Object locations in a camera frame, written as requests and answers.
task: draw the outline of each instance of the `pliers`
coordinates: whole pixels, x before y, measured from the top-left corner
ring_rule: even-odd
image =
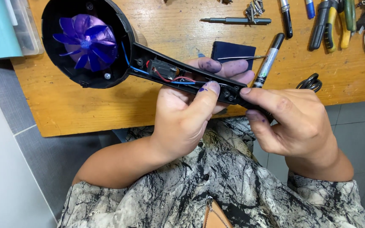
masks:
[[[356,31],[356,10],[354,8],[353,0],[330,0],[332,6],[329,9],[328,21],[325,26],[323,36],[324,44],[329,53],[336,51],[336,45],[333,42],[334,23],[336,15],[339,13],[340,21],[342,23],[342,41],[340,47],[346,49],[349,47],[351,32]]]

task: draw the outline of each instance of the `fingernail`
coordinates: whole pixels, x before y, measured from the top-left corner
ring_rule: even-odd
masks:
[[[212,90],[214,93],[219,95],[219,92],[221,91],[221,86],[216,81],[209,81],[202,88],[200,88],[199,91],[204,90]]]
[[[240,90],[241,94],[248,94],[251,91],[251,88],[243,88]]]
[[[255,122],[259,120],[259,114],[255,110],[247,110],[246,117],[249,119],[250,122]]]

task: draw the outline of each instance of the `blue marker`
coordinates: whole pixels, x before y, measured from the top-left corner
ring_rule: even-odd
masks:
[[[305,0],[307,4],[307,12],[308,12],[308,18],[312,19],[315,17],[315,7],[313,5],[313,0]]]

